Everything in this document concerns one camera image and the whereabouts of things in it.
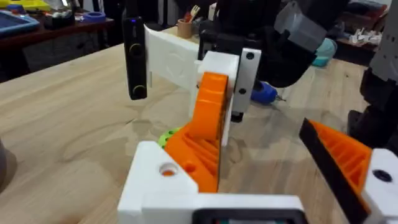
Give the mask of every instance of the green object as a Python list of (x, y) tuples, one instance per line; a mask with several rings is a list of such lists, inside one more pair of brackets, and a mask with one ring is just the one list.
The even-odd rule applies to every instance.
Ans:
[(167, 140), (169, 140), (169, 138), (171, 136), (173, 136), (174, 133), (176, 133), (177, 131), (179, 131), (179, 129), (181, 128), (174, 128), (171, 130), (166, 131), (165, 133), (163, 133), (159, 140), (157, 141), (157, 143), (164, 149), (164, 147), (166, 146)]
[(317, 49), (317, 57), (312, 62), (312, 65), (318, 67), (325, 67), (331, 58), (335, 55), (337, 44), (329, 38), (325, 38), (321, 46)]

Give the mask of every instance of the blue object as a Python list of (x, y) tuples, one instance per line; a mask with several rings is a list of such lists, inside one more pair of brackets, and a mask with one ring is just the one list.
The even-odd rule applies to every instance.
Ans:
[(83, 22), (105, 22), (106, 15), (103, 12), (86, 12), (83, 14)]
[(16, 16), (7, 11), (0, 11), (0, 38), (35, 30), (39, 25), (37, 20), (29, 16)]
[(321, 46), (317, 49), (317, 57), (312, 62), (312, 65), (318, 67), (324, 67), (328, 64), (331, 58), (335, 55), (337, 50), (337, 44), (329, 38), (323, 40)]
[(7, 6), (8, 11), (17, 11), (20, 14), (25, 14), (25, 9), (23, 5), (20, 4), (9, 4)]
[(261, 104), (270, 104), (275, 101), (278, 92), (276, 89), (265, 82), (261, 82), (262, 89), (256, 91), (253, 89), (251, 92), (251, 100)]

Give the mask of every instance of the blue tray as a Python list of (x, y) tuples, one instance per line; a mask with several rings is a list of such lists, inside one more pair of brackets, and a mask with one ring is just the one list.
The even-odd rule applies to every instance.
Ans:
[(35, 30), (39, 25), (37, 20), (29, 16), (17, 16), (9, 11), (0, 11), (0, 38)]

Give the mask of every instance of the blue tool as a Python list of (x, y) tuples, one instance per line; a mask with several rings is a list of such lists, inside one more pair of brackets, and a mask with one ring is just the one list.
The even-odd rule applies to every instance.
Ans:
[(18, 12), (19, 14), (25, 14), (25, 9), (24, 9), (24, 6), (23, 5), (20, 5), (20, 4), (9, 4), (8, 6), (7, 6), (7, 10), (8, 11), (16, 11), (16, 12)]
[(275, 100), (286, 101), (278, 95), (278, 92), (276, 91), (275, 88), (273, 88), (272, 86), (268, 85), (265, 82), (260, 82), (260, 83), (261, 83), (261, 89), (260, 90), (253, 89), (253, 91), (251, 92), (252, 101), (264, 105), (270, 104)]

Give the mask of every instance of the wood grain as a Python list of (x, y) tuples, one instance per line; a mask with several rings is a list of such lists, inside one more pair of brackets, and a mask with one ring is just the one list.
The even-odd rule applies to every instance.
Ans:
[[(343, 223), (298, 132), (304, 117), (344, 131), (348, 111), (366, 106), (363, 70), (333, 60), (280, 89), (286, 102), (251, 105), (222, 153), (220, 192), (297, 194), (310, 223)], [(0, 223), (116, 223), (137, 143), (188, 121), (188, 91), (153, 81), (147, 99), (129, 99), (119, 45), (0, 84), (0, 137), (15, 171)]]

